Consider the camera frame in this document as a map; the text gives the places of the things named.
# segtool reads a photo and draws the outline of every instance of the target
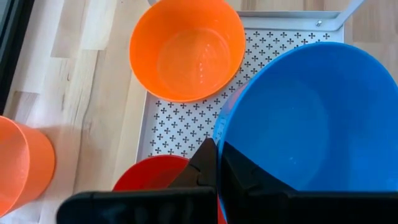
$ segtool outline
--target light wood table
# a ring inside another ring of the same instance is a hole
[[[342,10],[349,0],[228,0],[237,10]],[[146,0],[36,0],[6,116],[53,142],[57,169],[47,191],[0,223],[55,223],[60,203],[110,190],[136,160],[146,91],[132,74],[131,32]],[[346,41],[398,78],[398,1],[368,0]]]

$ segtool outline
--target orange bowl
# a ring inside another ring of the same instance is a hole
[[[222,89],[242,62],[245,34],[223,0],[161,0],[131,36],[130,64],[153,95],[190,102]]]
[[[0,217],[36,199],[54,166],[54,150],[44,134],[0,116]]]

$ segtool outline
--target perforated metal tray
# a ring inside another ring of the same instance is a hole
[[[195,103],[171,103],[148,93],[137,161],[161,154],[191,158],[203,140],[213,135],[218,113],[229,95],[271,60],[305,44],[344,42],[344,26],[334,31],[319,28],[319,22],[338,14],[339,12],[241,12],[246,31],[246,53],[234,79],[217,95]],[[280,18],[277,22],[280,27],[268,29],[271,18]],[[309,25],[294,29],[297,19],[302,19],[302,22]]]

